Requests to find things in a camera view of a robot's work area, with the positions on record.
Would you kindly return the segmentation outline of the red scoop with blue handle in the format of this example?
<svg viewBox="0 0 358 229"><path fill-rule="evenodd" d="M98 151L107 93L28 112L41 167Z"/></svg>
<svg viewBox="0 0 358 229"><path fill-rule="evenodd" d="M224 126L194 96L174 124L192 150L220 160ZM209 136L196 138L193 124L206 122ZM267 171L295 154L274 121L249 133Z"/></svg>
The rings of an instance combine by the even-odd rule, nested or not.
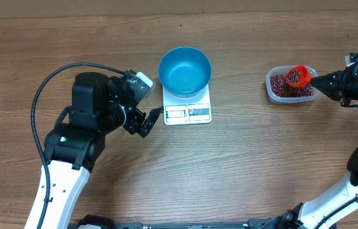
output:
<svg viewBox="0 0 358 229"><path fill-rule="evenodd" d="M286 74L287 84L294 88L307 85L312 78L306 66L295 66Z"/></svg>

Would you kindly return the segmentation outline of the clear plastic container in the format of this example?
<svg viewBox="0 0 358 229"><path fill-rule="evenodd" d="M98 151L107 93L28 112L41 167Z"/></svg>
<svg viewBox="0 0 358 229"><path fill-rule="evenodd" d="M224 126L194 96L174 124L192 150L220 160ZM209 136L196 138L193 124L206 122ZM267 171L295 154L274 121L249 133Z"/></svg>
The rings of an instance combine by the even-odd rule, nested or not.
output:
<svg viewBox="0 0 358 229"><path fill-rule="evenodd" d="M271 69L266 76L268 98L273 103L291 104L316 99L320 92L309 83L301 88L291 87L286 76L294 66L280 66Z"/></svg>

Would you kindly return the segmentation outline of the white digital kitchen scale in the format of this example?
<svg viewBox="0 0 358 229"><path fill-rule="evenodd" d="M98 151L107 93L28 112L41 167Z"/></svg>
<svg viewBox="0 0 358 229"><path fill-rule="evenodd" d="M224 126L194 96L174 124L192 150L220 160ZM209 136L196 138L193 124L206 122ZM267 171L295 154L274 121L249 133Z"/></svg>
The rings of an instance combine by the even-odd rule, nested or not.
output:
<svg viewBox="0 0 358 229"><path fill-rule="evenodd" d="M206 124L212 121L209 86L199 94L176 97L163 88L163 121L167 126Z"/></svg>

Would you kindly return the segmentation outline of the blue metal bowl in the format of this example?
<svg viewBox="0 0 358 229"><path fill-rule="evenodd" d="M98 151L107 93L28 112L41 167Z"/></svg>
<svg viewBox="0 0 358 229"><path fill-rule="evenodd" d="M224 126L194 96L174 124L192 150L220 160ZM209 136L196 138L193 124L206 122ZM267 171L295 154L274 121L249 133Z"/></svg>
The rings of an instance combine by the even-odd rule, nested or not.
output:
<svg viewBox="0 0 358 229"><path fill-rule="evenodd" d="M199 94L212 78L212 64L202 51L177 47L167 52L158 65L158 77L172 95L187 98Z"/></svg>

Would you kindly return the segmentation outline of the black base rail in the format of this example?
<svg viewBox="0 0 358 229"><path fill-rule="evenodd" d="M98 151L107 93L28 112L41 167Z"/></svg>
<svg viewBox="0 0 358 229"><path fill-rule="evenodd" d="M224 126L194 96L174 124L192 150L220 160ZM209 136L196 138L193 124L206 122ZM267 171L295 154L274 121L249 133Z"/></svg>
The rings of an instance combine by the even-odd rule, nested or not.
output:
<svg viewBox="0 0 358 229"><path fill-rule="evenodd" d="M268 219L249 219L246 222L214 222L214 223L115 223L114 220L86 215L78 223L69 225L67 229L258 229L258 228L305 228L301 223L291 222L283 216Z"/></svg>

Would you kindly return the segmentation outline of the red beans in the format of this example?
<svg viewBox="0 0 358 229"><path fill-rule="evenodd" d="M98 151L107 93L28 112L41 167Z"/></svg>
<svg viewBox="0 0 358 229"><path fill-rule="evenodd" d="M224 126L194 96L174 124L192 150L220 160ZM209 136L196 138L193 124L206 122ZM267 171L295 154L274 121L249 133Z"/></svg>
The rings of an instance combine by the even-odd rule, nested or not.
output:
<svg viewBox="0 0 358 229"><path fill-rule="evenodd" d="M309 83L301 88L291 87L286 82L286 75L283 74L273 75L270 84L273 93L278 97L309 97L313 94Z"/></svg>

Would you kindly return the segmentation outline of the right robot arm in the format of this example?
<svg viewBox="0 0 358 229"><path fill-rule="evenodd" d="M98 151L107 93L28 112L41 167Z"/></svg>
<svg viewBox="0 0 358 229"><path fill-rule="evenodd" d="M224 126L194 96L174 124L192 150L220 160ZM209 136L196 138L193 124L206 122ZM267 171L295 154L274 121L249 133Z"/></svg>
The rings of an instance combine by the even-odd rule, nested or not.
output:
<svg viewBox="0 0 358 229"><path fill-rule="evenodd" d="M312 86L343 107L358 101L358 70L351 67L319 76ZM268 228L336 228L336 223L358 209L358 147L347 162L347 173L319 197L286 211Z"/></svg>

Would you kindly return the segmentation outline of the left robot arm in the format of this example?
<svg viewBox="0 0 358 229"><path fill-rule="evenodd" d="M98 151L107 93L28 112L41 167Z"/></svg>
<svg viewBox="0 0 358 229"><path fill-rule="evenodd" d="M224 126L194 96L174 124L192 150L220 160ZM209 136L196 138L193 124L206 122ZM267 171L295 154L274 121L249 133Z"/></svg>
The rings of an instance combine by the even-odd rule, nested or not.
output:
<svg viewBox="0 0 358 229"><path fill-rule="evenodd" d="M120 77L86 72L76 75L72 104L64 108L45 138L41 178L26 228L67 228L76 201L105 148L106 135L124 128L146 137L162 108L149 114L137 105L154 81L142 72Z"/></svg>

